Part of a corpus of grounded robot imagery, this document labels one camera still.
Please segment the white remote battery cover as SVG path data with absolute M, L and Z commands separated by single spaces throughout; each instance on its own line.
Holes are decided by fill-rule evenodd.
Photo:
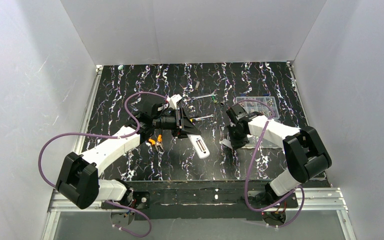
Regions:
M 227 147 L 227 148 L 232 149 L 231 141 L 228 140 L 228 139 L 226 139 L 226 138 L 223 138 L 219 143 L 220 143 L 221 145 Z

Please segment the white remote control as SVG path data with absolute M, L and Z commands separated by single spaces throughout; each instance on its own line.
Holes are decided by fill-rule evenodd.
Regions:
M 188 134 L 187 137 L 199 159 L 206 159 L 210 156 L 210 151 L 201 135 Z

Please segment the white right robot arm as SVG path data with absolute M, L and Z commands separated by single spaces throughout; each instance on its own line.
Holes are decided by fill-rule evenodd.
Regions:
M 264 187 L 262 197 L 267 205 L 273 204 L 313 177 L 332 166 L 332 159 L 315 128 L 284 125 L 260 112 L 247 112 L 239 103 L 226 111 L 230 120 L 228 140 L 223 144 L 233 150 L 240 149 L 250 141 L 249 136 L 258 137 L 255 147 L 263 139 L 281 147 L 287 168 Z

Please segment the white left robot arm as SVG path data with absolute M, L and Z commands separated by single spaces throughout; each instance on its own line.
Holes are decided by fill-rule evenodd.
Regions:
M 95 201 L 114 201 L 127 207 L 138 203 L 134 189 L 125 181 L 103 180 L 100 175 L 122 155 L 149 140 L 155 130 L 170 130 L 174 138 L 189 139 L 200 159 L 210 155 L 201 131 L 182 107 L 156 103 L 135 117 L 138 122 L 130 119 L 115 135 L 94 148 L 66 155 L 55 189 L 79 209 L 86 209 Z

